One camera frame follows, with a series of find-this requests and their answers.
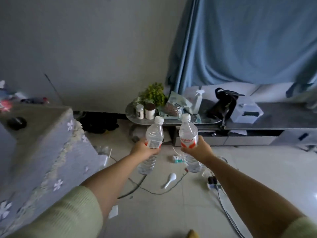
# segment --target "light green sweater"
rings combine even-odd
[[[34,222],[9,238],[96,238],[103,217],[94,194],[86,187],[72,189]],[[295,220],[281,238],[317,237],[317,226],[307,217]]]

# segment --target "forearm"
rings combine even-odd
[[[282,196],[215,156],[205,165],[254,237],[279,237],[292,221],[304,216]]]
[[[109,214],[125,182],[139,162],[138,157],[128,155],[117,163],[97,172],[81,184],[89,188],[96,196],[104,216]]]

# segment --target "brown lid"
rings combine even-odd
[[[147,104],[145,104],[145,109],[148,110],[148,111],[154,110],[155,109],[155,104],[147,103]]]

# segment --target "plastic water bottle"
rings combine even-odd
[[[146,130],[145,145],[149,148],[160,148],[164,139],[162,124],[164,118],[156,116],[154,124]],[[138,166],[138,171],[142,175],[148,175],[154,168],[156,156],[150,156]]]
[[[198,145],[198,129],[191,122],[190,114],[182,115],[182,125],[179,129],[180,143],[182,147],[195,148]],[[183,153],[184,161],[189,172],[197,173],[201,170],[201,163],[193,156]]]

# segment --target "white box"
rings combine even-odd
[[[239,96],[230,118],[234,123],[254,123],[262,115],[263,111],[250,96]]]

